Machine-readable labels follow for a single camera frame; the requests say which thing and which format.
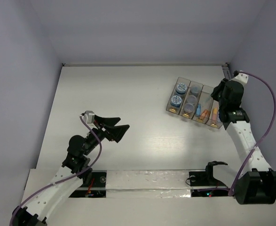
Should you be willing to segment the orange marker pen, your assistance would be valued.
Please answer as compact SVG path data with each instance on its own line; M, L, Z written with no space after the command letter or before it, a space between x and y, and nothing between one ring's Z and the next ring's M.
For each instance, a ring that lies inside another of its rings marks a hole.
M217 115L218 115L218 108L213 108L211 120L216 122L217 121Z

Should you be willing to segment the clear jar of clips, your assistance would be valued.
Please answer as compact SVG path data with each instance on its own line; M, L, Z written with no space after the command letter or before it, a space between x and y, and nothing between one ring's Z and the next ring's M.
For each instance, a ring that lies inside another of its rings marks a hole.
M197 103L197 97L194 95L188 95L186 98L186 103L195 105Z
M195 106L193 104L190 104L190 103L185 103L184 106L183 106L183 111L185 113L191 113L193 112L195 109Z
M202 87L198 86L198 85L192 85L190 88L190 94L191 95L195 95L196 97L199 95L199 93L201 92Z

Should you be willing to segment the blue lid round jar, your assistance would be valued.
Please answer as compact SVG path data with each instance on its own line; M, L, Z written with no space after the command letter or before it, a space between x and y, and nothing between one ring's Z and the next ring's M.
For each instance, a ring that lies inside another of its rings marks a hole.
M185 83L178 83L175 86L175 93L179 96L180 95L185 95L187 90L188 90L188 86Z
M179 108L182 104L182 98L179 95L173 95L169 103L171 106Z

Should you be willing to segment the green marker pen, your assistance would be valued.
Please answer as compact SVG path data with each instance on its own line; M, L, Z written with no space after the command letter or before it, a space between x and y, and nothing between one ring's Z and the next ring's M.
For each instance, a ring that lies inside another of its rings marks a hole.
M207 103L211 102L213 100L212 97L208 97L205 99L205 101L203 102L204 105L206 105Z

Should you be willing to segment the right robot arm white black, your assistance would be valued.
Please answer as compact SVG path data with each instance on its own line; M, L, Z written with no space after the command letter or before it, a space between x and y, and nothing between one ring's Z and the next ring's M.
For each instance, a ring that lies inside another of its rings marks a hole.
M223 79L211 94L219 104L219 119L230 135L242 162L229 189L239 204L273 204L276 201L276 171L263 157L255 141L250 119L241 107L244 85L242 80Z

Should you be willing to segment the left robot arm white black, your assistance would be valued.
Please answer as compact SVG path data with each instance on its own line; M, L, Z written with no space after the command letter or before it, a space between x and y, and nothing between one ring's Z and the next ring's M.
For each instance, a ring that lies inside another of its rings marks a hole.
M102 141L118 143L130 126L118 125L119 117L104 118L92 111L79 115L88 129L86 137L70 138L67 155L48 185L25 199L12 212L11 226L46 226L50 217L80 186L91 183L92 167L102 153Z

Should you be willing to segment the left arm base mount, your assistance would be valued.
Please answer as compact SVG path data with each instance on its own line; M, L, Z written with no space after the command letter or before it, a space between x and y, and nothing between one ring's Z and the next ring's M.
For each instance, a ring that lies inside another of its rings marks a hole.
M88 183L83 184L76 189L70 198L105 198L106 197L106 180L107 171L96 170Z

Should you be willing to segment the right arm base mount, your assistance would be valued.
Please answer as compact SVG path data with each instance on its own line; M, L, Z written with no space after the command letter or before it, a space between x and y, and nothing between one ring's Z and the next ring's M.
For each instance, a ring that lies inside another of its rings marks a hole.
M228 165L223 161L208 162L205 169L189 171L186 185L191 187L191 197L226 197L229 188L213 176L213 168L218 165Z

